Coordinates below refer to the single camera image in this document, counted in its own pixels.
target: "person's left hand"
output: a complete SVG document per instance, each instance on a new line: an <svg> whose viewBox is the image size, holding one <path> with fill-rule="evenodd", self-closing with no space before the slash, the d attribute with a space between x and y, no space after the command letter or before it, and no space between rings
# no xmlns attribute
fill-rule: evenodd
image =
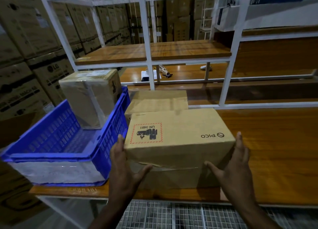
<svg viewBox="0 0 318 229"><path fill-rule="evenodd" d="M138 173L133 173L128 163L126 163L124 141L121 135L118 135L117 143L115 143L110 150L110 160L112 167L109 174L108 202L128 205L135 195L142 179L152 169L152 165L148 164Z"/></svg>

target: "blue plastic crate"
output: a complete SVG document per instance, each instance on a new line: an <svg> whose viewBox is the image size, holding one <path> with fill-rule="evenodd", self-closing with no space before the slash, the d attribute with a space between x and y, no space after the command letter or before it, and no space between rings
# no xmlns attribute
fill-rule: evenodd
<svg viewBox="0 0 318 229"><path fill-rule="evenodd" d="M117 142L118 134L123 137L127 134L124 113L129 104L128 88L122 87L122 94L104 127L101 130L83 130L65 100L11 144L1 158L33 184L102 185L110 172L110 149ZM34 175L37 180L41 180L39 177L42 176L44 180L50 178L52 181L37 183L32 181Z"/></svg>

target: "blue basket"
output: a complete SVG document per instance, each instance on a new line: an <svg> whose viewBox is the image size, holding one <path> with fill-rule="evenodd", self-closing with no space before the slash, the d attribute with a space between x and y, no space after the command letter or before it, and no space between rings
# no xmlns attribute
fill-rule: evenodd
<svg viewBox="0 0 318 229"><path fill-rule="evenodd" d="M122 134L123 137L127 134L128 126L124 113L129 104L128 88L122 87L122 94L104 127L101 130L83 130L68 101L65 100L26 131L18 141L11 144L3 152L1 158L30 179L33 184L51 186L102 185L108 179L110 172L110 149L117 142L118 134ZM48 176L58 178L65 171L63 170L67 167L65 164L67 166L76 164L77 167L88 164L90 168L93 164L93 169L102 175L102 179L89 183L80 183L80 179L79 183L35 183L30 177L31 174L34 175L39 171L43 176L45 173L43 171L47 170L50 174Z"/></svg>

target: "forearm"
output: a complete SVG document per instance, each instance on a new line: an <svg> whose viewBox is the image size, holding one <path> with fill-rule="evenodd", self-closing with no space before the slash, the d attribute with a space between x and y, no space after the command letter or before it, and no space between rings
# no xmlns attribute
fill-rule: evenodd
<svg viewBox="0 0 318 229"><path fill-rule="evenodd" d="M256 202L237 205L235 208L244 222L251 229L281 229L281 227L276 224L276 222L273 221Z"/></svg>
<svg viewBox="0 0 318 229"><path fill-rule="evenodd" d="M108 201L89 229L115 229L129 202Z"/></svg>

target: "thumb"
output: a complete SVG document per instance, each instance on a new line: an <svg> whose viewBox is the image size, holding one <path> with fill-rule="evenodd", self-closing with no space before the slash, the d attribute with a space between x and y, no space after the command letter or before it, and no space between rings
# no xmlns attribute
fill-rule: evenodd
<svg viewBox="0 0 318 229"><path fill-rule="evenodd" d="M134 175L135 181L137 186L139 186L142 179L146 176L146 174L149 173L149 171L152 169L151 164L147 164L145 167L143 167L138 173Z"/></svg>
<svg viewBox="0 0 318 229"><path fill-rule="evenodd" d="M224 171L216 167L210 161L205 161L204 164L212 171L212 173L217 177L217 179L220 179L223 176Z"/></svg>

